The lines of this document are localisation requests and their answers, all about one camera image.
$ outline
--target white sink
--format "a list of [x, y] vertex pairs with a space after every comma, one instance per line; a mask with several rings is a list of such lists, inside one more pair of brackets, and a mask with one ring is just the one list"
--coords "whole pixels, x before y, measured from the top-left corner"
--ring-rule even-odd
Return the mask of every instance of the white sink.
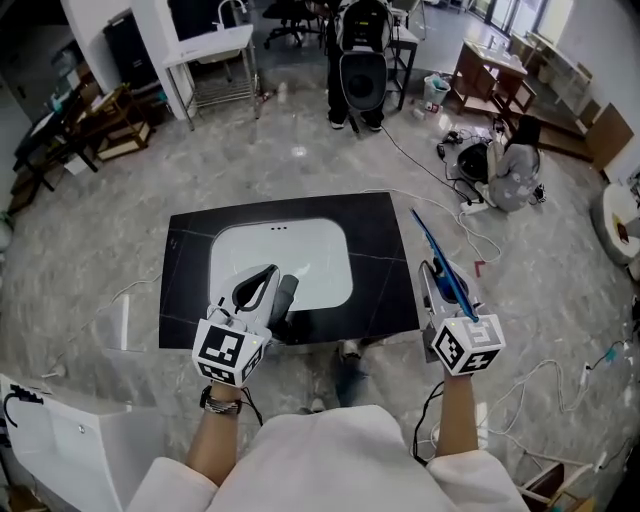
[[[10, 385], [0, 375], [2, 399]], [[43, 404], [11, 398], [7, 421], [13, 452], [40, 482], [82, 512], [126, 510], [151, 463], [163, 454], [155, 409], [116, 404], [66, 390]]]
[[321, 218], [265, 222], [233, 226], [213, 241], [209, 302], [218, 302], [227, 278], [262, 264], [298, 278], [290, 311], [337, 307], [353, 291], [347, 238], [338, 224]]

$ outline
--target hand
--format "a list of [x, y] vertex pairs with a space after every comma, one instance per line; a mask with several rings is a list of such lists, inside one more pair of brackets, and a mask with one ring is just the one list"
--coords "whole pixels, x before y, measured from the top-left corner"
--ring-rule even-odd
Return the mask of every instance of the hand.
[[221, 402], [235, 402], [242, 398], [242, 392], [240, 388], [234, 388], [221, 382], [214, 382], [211, 385], [211, 391], [209, 392], [211, 398], [220, 400]]

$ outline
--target white cable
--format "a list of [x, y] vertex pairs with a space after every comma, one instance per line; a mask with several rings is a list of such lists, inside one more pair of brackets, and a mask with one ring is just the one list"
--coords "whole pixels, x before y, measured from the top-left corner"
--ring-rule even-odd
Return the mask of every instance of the white cable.
[[[497, 435], [497, 436], [505, 436], [507, 439], [510, 439], [517, 446], [522, 448], [526, 453], [530, 453], [531, 450], [529, 450], [526, 446], [524, 446], [522, 443], [520, 443], [520, 441], [518, 441], [515, 437], [513, 437], [511, 434], [509, 434], [509, 431], [515, 425], [518, 417], [520, 416], [520, 412], [522, 411], [522, 407], [523, 407], [523, 404], [524, 404], [525, 391], [526, 391], [528, 380], [531, 377], [533, 377], [538, 372], [538, 370], [542, 369], [544, 366], [547, 366], [549, 364], [553, 364], [555, 366], [555, 368], [556, 368], [556, 379], [557, 379], [556, 382], [557, 382], [557, 385], [558, 385], [558, 407], [560, 408], [560, 412], [561, 413], [565, 413], [565, 412], [575, 411], [578, 408], [578, 406], [580, 405], [580, 403], [582, 402], [582, 400], [584, 399], [584, 396], [586, 395], [587, 391], [589, 390], [589, 373], [587, 372], [586, 379], [584, 380], [584, 382], [581, 382], [581, 384], [580, 384], [580, 386], [578, 388], [578, 393], [577, 393], [576, 398], [574, 399], [574, 401], [570, 405], [567, 405], [565, 403], [565, 398], [564, 398], [564, 373], [563, 373], [562, 366], [555, 359], [545, 359], [544, 361], [538, 363], [536, 365], [536, 367], [533, 370], [531, 370], [525, 377], [523, 377], [522, 379], [518, 380], [513, 386], [511, 386], [511, 389], [509, 389], [509, 391], [502, 398], [500, 398], [495, 404], [493, 404], [489, 408], [489, 410], [487, 411], [487, 414], [485, 415], [485, 417], [480, 422], [478, 422], [476, 427], [480, 428], [482, 426], [482, 424], [489, 419], [491, 414], [493, 414], [493, 412], [496, 409], [496, 407], [498, 405], [500, 405], [502, 402], [504, 402], [511, 395], [511, 393], [513, 393], [518, 388], [518, 386], [522, 386], [522, 393], [520, 394], [520, 403], [518, 404], [518, 409], [517, 409], [515, 415], [513, 416], [513, 418], [511, 419], [511, 421], [509, 421], [508, 426], [502, 431], [493, 430], [493, 429], [490, 429], [490, 428], [487, 427], [487, 432], [489, 432], [490, 434]], [[435, 423], [433, 425], [433, 427], [431, 427], [431, 432], [429, 434], [429, 439], [418, 441], [418, 444], [431, 443], [431, 446], [433, 446], [433, 448], [435, 450], [436, 449], [435, 431], [439, 426], [440, 426], [440, 422], [438, 421], [437, 423]]]
[[[474, 251], [476, 251], [476, 254], [478, 255], [478, 257], [482, 261], [484, 261], [485, 263], [495, 263], [496, 261], [498, 261], [500, 259], [500, 256], [502, 255], [502, 249], [500, 249], [500, 246], [498, 246], [498, 244], [496, 244], [493, 240], [491, 240], [491, 238], [489, 238], [488, 236], [481, 235], [480, 233], [476, 233], [471, 228], [468, 228], [467, 226], [465, 226], [462, 223], [462, 216], [463, 215], [467, 215], [466, 212], [460, 212], [458, 215], [456, 215], [451, 210], [449, 210], [449, 208], [447, 208], [446, 206], [440, 204], [438, 201], [434, 201], [433, 199], [428, 199], [426, 197], [416, 196], [415, 194], [411, 194], [410, 192], [405, 192], [404, 190], [398, 190], [396, 188], [368, 188], [366, 190], [363, 190], [360, 193], [364, 194], [364, 193], [367, 193], [367, 192], [398, 192], [399, 194], [405, 194], [405, 195], [407, 195], [409, 197], [413, 197], [414, 199], [418, 199], [420, 201], [427, 201], [429, 203], [433, 203], [436, 206], [439, 206], [440, 208], [442, 208], [443, 210], [448, 212], [449, 215], [451, 215], [453, 217], [453, 220], [456, 221], [458, 226], [460, 226], [462, 229], [464, 229], [464, 232], [467, 235], [468, 244], [473, 248]], [[476, 236], [478, 238], [482, 238], [483, 240], [486, 240], [487, 242], [489, 242], [491, 245], [493, 245], [497, 249], [498, 255], [495, 258], [491, 258], [490, 260], [485, 259], [485, 257], [482, 255], [480, 250], [471, 241], [470, 235]]]
[[84, 331], [84, 329], [95, 320], [96, 316], [98, 316], [98, 313], [100, 313], [101, 311], [104, 311], [105, 309], [107, 309], [109, 306], [111, 306], [117, 299], [118, 297], [120, 297], [120, 295], [122, 295], [124, 292], [126, 292], [127, 290], [130, 290], [131, 288], [133, 288], [134, 286], [138, 285], [138, 284], [152, 284], [155, 283], [158, 279], [160, 279], [160, 277], [162, 276], [162, 272], [160, 272], [156, 277], [154, 277], [153, 279], [141, 279], [139, 281], [134, 281], [133, 283], [131, 283], [128, 286], [125, 286], [122, 290], [120, 290], [118, 293], [116, 293], [113, 298], [109, 301], [109, 304], [107, 304], [106, 306], [102, 306], [99, 307], [98, 309], [96, 309], [95, 313], [93, 314], [93, 316], [86, 321], [84, 324], [82, 324], [82, 326], [76, 331], [76, 333], [71, 336], [71, 338], [69, 338], [66, 342], [65, 342], [65, 349], [58, 354], [58, 357], [56, 357], [55, 361], [53, 362], [53, 364], [51, 365], [51, 368], [49, 368], [49, 370], [46, 372], [46, 375], [49, 375], [51, 373], [51, 371], [53, 370], [54, 366], [56, 364], [58, 364], [58, 361], [60, 361], [60, 358], [65, 355], [67, 353], [67, 348], [66, 346], [71, 343], [73, 340], [75, 340], [82, 331]]

